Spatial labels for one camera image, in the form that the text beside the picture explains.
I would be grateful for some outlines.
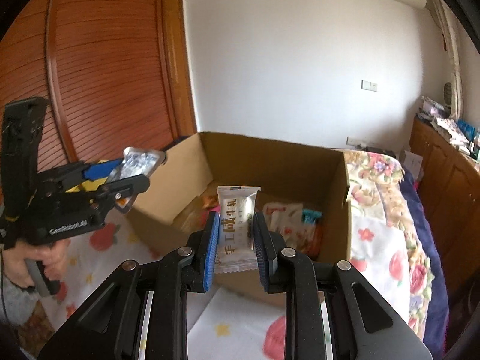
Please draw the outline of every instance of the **cardboard box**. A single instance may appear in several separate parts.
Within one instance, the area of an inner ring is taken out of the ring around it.
[[[408,150],[402,150],[399,161],[411,172],[415,180],[419,180],[423,161],[423,157],[421,155],[414,154]]]
[[[161,255],[184,246],[199,196],[217,185],[259,186],[256,207],[267,202],[304,203],[323,212],[319,262],[350,258],[349,177],[343,153],[241,135],[203,132],[167,151],[167,162],[150,177],[127,217],[139,238]],[[285,296],[263,292],[258,271],[216,274],[215,282],[270,304]]]

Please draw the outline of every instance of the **metal screw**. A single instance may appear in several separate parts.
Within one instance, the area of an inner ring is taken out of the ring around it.
[[[137,266],[137,262],[132,259],[128,259],[127,261],[124,261],[121,264],[121,267],[124,271],[131,271],[136,266]]]
[[[285,257],[295,257],[296,254],[297,252],[295,251],[295,249],[292,249],[291,247],[285,247],[284,249],[282,249],[282,255],[284,255]]]
[[[188,246],[182,246],[177,250],[179,256],[187,257],[191,255],[191,249]]]
[[[337,267],[342,271],[349,271],[351,269],[351,264],[344,259],[342,261],[337,262]]]

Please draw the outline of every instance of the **floral bedspread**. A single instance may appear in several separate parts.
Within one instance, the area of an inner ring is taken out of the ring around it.
[[[344,155],[352,206],[350,262],[423,339],[434,276],[400,192],[403,169],[396,159],[381,154],[345,150]]]

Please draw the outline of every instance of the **white candy wrapper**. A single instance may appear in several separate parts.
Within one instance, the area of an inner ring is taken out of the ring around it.
[[[251,238],[255,198],[260,187],[218,187],[220,231],[215,273],[258,269]]]

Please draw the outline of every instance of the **navy blue fabric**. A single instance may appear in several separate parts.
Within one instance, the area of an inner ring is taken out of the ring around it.
[[[422,202],[414,188],[415,180],[405,169],[405,180],[400,183],[400,190],[407,201],[410,214],[417,229],[423,250],[430,257],[431,272],[435,279],[431,284],[431,302],[428,306],[427,323],[423,343],[430,350],[433,360],[443,357],[443,347],[448,324],[448,295],[443,276],[442,263],[435,247],[430,225],[425,218]]]

